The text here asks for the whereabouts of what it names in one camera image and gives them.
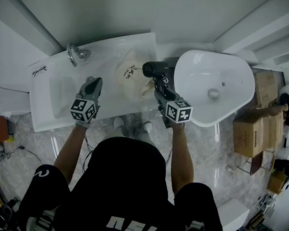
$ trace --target sink basin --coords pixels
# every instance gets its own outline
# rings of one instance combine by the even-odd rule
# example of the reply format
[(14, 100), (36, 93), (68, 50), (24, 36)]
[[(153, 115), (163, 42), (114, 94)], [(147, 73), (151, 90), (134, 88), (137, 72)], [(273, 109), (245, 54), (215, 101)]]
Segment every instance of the sink basin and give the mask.
[[(67, 52), (62, 52), (28, 68), (30, 105), (33, 127), (36, 132), (75, 124), (70, 107), (76, 93), (89, 76), (101, 77), (103, 88), (99, 98), (101, 106), (96, 119), (104, 119), (157, 108), (154, 97), (141, 107), (132, 103), (115, 79), (115, 72), (130, 49), (145, 52), (157, 60), (154, 33), (131, 35), (90, 43), (80, 47), (91, 51), (84, 62), (77, 58), (77, 67), (69, 61)], [(35, 76), (34, 71), (42, 67)]]
[(252, 99), (255, 80), (249, 65), (237, 56), (188, 51), (177, 62), (174, 87), (193, 105), (192, 122), (210, 127)]

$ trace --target brown cardboard box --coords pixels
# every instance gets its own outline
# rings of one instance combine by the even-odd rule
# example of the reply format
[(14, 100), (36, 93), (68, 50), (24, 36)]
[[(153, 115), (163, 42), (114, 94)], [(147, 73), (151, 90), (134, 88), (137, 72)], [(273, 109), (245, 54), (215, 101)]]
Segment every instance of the brown cardboard box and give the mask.
[(284, 172), (275, 170), (269, 179), (268, 185), (266, 187), (267, 190), (270, 190), (276, 194), (280, 194), (286, 179), (287, 176), (284, 174)]
[(263, 71), (254, 74), (256, 84), (256, 105), (266, 108), (278, 97), (277, 84), (274, 73)]
[(283, 136), (283, 112), (275, 107), (247, 111), (233, 122), (235, 152), (254, 157), (277, 147)]

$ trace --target faucet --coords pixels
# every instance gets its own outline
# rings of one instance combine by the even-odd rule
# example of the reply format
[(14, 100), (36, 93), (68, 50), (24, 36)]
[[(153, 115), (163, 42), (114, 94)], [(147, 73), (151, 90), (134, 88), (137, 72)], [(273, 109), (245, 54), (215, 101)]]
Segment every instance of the faucet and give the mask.
[(89, 58), (90, 54), (91, 54), (91, 52), (88, 51), (88, 50), (80, 50), (78, 47), (76, 47), (76, 46), (73, 45), (72, 43), (68, 43), (68, 44), (67, 44), (67, 47), (66, 47), (67, 55), (68, 55), (68, 58), (69, 58), (70, 62), (72, 63), (72, 65), (73, 65), (74, 67), (77, 66), (77, 63), (76, 63), (76, 61), (74, 60), (74, 57), (73, 57), (73, 55), (72, 55), (71, 49), (73, 49), (74, 52), (76, 53), (76, 55), (77, 55), (80, 59), (82, 59), (83, 61), (86, 61), (86, 60)]

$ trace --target tiled floor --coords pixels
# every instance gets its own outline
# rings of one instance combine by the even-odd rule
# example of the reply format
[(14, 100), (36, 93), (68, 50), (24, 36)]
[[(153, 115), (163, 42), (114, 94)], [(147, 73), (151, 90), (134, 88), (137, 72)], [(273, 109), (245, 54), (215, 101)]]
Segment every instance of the tiled floor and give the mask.
[[(194, 164), (194, 181), (205, 183), (212, 189), (217, 206), (221, 206), (233, 198), (239, 200), (247, 208), (250, 208), (250, 218), (258, 212), (258, 198), (265, 195), (270, 173), (261, 168), (250, 176), (237, 168), (237, 166), (244, 167), (248, 158), (234, 152), (232, 122), (235, 116), (232, 114), (219, 123), (219, 134), (216, 132), (218, 129), (214, 126), (202, 128), (192, 123), (186, 124), (185, 133)], [(134, 129), (141, 126), (141, 120), (150, 120), (153, 123), (151, 139), (164, 158), (168, 157), (171, 150), (172, 130), (164, 128), (158, 111), (126, 115), (123, 119), (129, 128), (130, 136)], [(87, 131), (91, 146), (95, 147), (113, 130), (112, 123), (113, 119), (104, 119), (91, 124)], [(15, 142), (5, 143), (6, 151), (11, 152), (17, 146), (23, 145), (37, 154), (44, 164), (53, 164), (72, 128), (66, 127), (35, 133), (31, 114), (20, 116), (15, 125)], [(82, 164), (87, 154), (88, 150), (84, 142), (70, 184), (71, 189), (82, 175)], [(264, 152), (263, 165), (270, 167), (271, 160), (272, 154)], [(33, 173), (39, 165), (40, 163), (34, 155), (21, 150), (15, 151), (10, 159), (0, 161), (0, 185), (8, 199), (24, 196)], [(169, 163), (166, 183), (169, 200), (173, 202), (170, 168), (171, 164)]]

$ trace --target cable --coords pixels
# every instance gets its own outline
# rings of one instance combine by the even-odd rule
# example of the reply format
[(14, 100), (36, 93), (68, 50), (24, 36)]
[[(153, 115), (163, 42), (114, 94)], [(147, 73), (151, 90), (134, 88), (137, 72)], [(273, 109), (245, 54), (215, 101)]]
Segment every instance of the cable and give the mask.
[(89, 152), (93, 151), (94, 148), (93, 148), (92, 146), (89, 145), (87, 135), (85, 135), (85, 141), (86, 141), (86, 143), (87, 143), (88, 151), (89, 151)]
[(36, 154), (34, 154), (33, 152), (27, 150), (25, 147), (22, 150), (25, 150), (26, 152), (29, 152), (29, 153), (33, 154), (39, 160), (40, 164), (43, 165), (42, 161), (40, 160), (40, 158)]
[(93, 152), (94, 149), (95, 149), (94, 147), (92, 147), (92, 146), (88, 143), (87, 135), (85, 135), (85, 141), (86, 141), (86, 143), (87, 143), (87, 148), (88, 148), (89, 154), (86, 156), (85, 161), (84, 161), (83, 164), (82, 164), (82, 173), (83, 173), (83, 174), (84, 174), (85, 171), (86, 171), (86, 170), (85, 170), (86, 161), (87, 161), (89, 155), (91, 155), (92, 152)]
[(18, 147), (17, 147), (15, 150), (13, 150), (12, 152), (0, 153), (0, 161), (2, 161), (2, 160), (4, 160), (4, 159), (9, 160), (9, 159), (11, 158), (12, 154), (13, 154), (14, 152), (16, 152), (17, 150), (24, 150), (24, 151), (26, 151), (26, 152), (29, 152), (29, 153), (33, 154), (33, 155), (39, 160), (39, 162), (43, 165), (42, 161), (40, 160), (40, 158), (39, 158), (36, 154), (34, 154), (32, 151), (27, 150), (27, 149), (26, 149), (24, 146), (22, 146), (22, 145), (18, 146)]
[(169, 163), (169, 161), (170, 161), (170, 157), (171, 157), (171, 154), (172, 154), (172, 149), (173, 149), (173, 148), (171, 148), (171, 150), (170, 150), (170, 152), (169, 152), (169, 154), (168, 154), (168, 157), (167, 157), (167, 160), (166, 160), (166, 167), (167, 167), (167, 165), (168, 165), (168, 163)]

